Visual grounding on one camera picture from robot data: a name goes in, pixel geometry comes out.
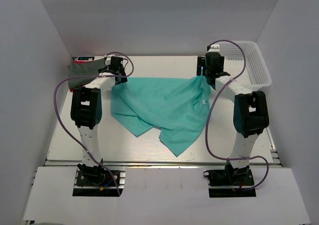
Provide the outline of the teal t-shirt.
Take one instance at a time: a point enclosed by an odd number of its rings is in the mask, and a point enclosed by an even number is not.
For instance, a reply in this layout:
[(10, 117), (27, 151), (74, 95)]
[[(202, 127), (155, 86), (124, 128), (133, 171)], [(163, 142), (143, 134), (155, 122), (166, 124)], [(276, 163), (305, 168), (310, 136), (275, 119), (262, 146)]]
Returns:
[(133, 77), (112, 88), (111, 115), (136, 137), (160, 129), (160, 142), (178, 157), (202, 133), (210, 93), (203, 76)]

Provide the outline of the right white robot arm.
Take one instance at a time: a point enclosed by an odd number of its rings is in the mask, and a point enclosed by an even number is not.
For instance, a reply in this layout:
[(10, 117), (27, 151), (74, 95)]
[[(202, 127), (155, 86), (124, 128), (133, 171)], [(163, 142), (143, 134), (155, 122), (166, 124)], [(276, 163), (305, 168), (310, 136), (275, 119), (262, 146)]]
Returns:
[(205, 57), (199, 57), (197, 68), (202, 66), (202, 74), (208, 85), (216, 92), (211, 108), (218, 97), (224, 94), (233, 102), (233, 125), (236, 138), (230, 156), (225, 159), (231, 168), (226, 170), (225, 178), (230, 184), (237, 184), (243, 179), (243, 172), (248, 170), (251, 152), (259, 135), (269, 126), (266, 95), (262, 91), (252, 91), (235, 81), (224, 71), (225, 57), (210, 49)]

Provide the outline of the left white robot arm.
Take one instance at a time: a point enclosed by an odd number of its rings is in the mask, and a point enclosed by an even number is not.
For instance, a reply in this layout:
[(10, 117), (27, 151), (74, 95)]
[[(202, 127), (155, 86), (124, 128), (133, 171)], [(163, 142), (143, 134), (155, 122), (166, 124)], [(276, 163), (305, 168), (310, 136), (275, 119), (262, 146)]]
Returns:
[(78, 164), (80, 171), (88, 174), (88, 179), (96, 185), (105, 180), (98, 145), (98, 124), (102, 119), (102, 96), (113, 86), (127, 82), (124, 59), (110, 56), (95, 59), (78, 57), (71, 64), (70, 76), (79, 79), (70, 80), (73, 90), (71, 119), (78, 128), (83, 149), (83, 160)]

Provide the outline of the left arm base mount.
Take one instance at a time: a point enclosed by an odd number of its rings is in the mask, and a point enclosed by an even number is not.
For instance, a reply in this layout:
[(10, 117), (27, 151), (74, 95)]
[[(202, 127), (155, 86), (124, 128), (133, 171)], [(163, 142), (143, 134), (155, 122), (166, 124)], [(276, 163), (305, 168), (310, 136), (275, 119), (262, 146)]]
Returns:
[(74, 182), (74, 197), (119, 197), (124, 189), (124, 172), (101, 166), (77, 165)]

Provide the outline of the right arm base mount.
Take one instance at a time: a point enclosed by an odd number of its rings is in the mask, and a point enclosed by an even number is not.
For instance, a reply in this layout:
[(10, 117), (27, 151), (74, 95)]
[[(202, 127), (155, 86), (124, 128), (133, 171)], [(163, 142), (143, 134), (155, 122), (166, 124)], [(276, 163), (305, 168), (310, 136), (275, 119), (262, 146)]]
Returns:
[(252, 198), (256, 191), (252, 171), (249, 166), (233, 168), (227, 164), (222, 170), (206, 170), (203, 176), (208, 179), (210, 198)]

